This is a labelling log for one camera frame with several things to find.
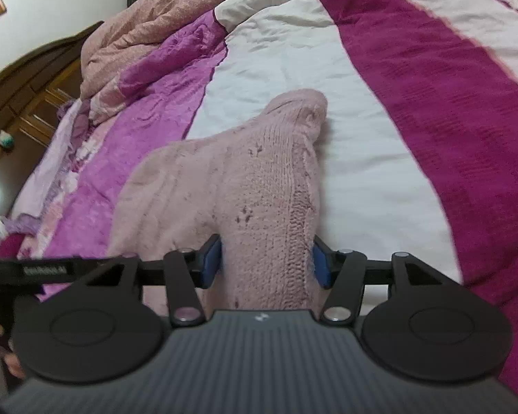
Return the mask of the pink knitted sweater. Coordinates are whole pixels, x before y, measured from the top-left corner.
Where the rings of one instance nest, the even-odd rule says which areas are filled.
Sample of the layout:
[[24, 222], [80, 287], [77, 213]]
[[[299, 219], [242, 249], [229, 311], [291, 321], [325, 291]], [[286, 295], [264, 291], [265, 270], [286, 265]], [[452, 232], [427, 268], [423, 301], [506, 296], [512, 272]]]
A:
[[222, 266], [200, 295], [207, 313], [319, 309], [326, 294], [311, 258], [320, 211], [314, 144], [326, 111], [321, 92], [286, 92], [236, 128], [154, 150], [118, 195], [107, 254], [158, 260], [218, 235]]

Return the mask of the magenta white striped bedspread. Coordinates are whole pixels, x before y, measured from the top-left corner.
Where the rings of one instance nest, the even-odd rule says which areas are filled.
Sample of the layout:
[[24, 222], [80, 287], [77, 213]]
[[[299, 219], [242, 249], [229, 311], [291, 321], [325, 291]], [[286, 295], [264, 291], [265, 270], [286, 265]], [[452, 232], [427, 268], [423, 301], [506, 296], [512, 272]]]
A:
[[321, 92], [314, 238], [375, 260], [406, 250], [513, 327], [518, 394], [518, 10], [505, 0], [224, 0], [132, 63], [75, 117], [90, 130], [52, 206], [53, 143], [13, 209], [40, 215], [23, 258], [108, 256], [118, 195], [173, 142], [211, 137], [278, 95]]

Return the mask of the dusty pink quilt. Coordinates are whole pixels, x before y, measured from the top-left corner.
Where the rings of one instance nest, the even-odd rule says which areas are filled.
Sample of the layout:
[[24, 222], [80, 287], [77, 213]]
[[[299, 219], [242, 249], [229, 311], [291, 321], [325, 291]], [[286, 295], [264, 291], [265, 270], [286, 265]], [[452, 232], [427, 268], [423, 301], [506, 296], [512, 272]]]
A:
[[171, 34], [224, 0], [137, 0], [105, 21], [81, 50], [80, 97], [90, 99], [109, 81], [156, 50]]

